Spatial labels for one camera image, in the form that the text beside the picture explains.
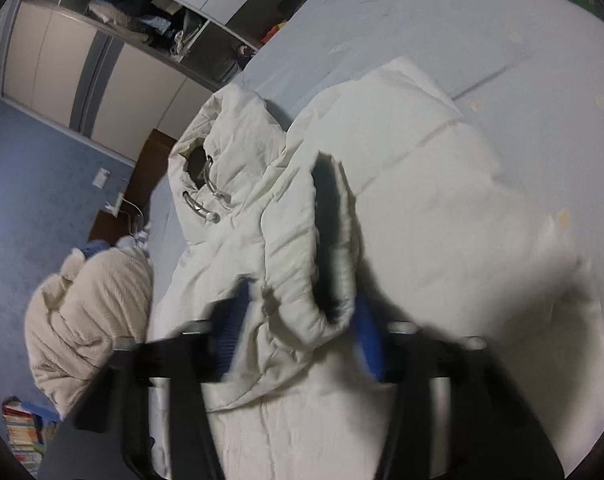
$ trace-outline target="cable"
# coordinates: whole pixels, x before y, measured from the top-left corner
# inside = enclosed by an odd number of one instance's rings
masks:
[[[131,215],[124,210],[121,210],[122,213],[124,213],[127,216],[127,220],[128,220],[128,234],[130,234],[133,238],[135,238],[135,235],[131,232]]]
[[[142,213],[142,210],[138,206],[136,206],[133,202],[129,202],[126,198],[123,198],[122,202],[126,202],[127,204],[130,204],[135,209],[137,209],[140,212],[140,216],[142,217],[142,221],[144,222],[144,213]]]

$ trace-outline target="metal toggle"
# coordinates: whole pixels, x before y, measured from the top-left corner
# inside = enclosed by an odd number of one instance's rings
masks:
[[[231,201],[231,196],[224,191],[220,191],[214,184],[211,182],[210,171],[211,166],[213,166],[213,157],[207,155],[207,161],[204,163],[204,183],[207,185],[208,190],[213,194],[213,196],[224,203],[229,203]]]
[[[183,191],[182,197],[184,198],[184,202],[186,202],[187,205],[193,209],[196,215],[204,218],[205,220],[213,222],[214,224],[217,224],[220,221],[220,215],[218,215],[218,213],[206,209],[201,203],[192,198],[188,191]]]

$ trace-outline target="white wardrobe door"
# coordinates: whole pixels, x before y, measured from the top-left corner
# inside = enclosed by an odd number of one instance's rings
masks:
[[[51,10],[22,2],[15,18],[4,69],[4,95],[31,108],[35,73]]]
[[[33,110],[68,127],[77,84],[94,37],[93,27],[53,13],[35,74]]]
[[[137,160],[186,76],[125,44],[104,91],[91,138]]]
[[[157,129],[173,139],[179,139],[209,97],[210,90],[186,79]]]

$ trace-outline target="power outlet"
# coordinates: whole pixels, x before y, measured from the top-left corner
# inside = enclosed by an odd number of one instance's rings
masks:
[[[100,168],[98,173],[95,175],[95,178],[93,179],[93,186],[97,187],[98,189],[103,189],[104,184],[106,184],[106,181],[109,179],[110,174],[111,171],[105,170],[104,168]]]
[[[120,208],[122,207],[122,202],[124,202],[124,193],[122,193],[120,191],[118,193],[118,199],[115,200],[115,204],[111,205],[111,204],[107,203],[105,209],[106,209],[106,211],[111,213],[115,218],[117,218],[118,215],[120,214]]]

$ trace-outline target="bed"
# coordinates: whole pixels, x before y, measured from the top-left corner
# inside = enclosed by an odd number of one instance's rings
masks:
[[[592,256],[604,311],[604,23],[565,0],[309,0],[236,82],[258,92],[286,129],[318,92],[398,56],[430,73],[486,132],[511,186],[570,225],[581,253]],[[151,198],[150,215],[155,303],[185,249],[166,179]],[[158,315],[151,310],[151,329]],[[604,431],[604,405],[569,409],[545,400],[534,382],[527,395],[544,412],[547,431],[571,440],[560,453],[568,474]],[[570,402],[570,392],[556,394]],[[588,391],[580,395],[587,404]],[[160,423],[153,410],[151,426]],[[370,438],[379,438],[380,420],[366,424]],[[154,436],[160,463],[167,448]],[[221,450],[229,452],[237,449]],[[336,467],[348,460],[336,456]]]

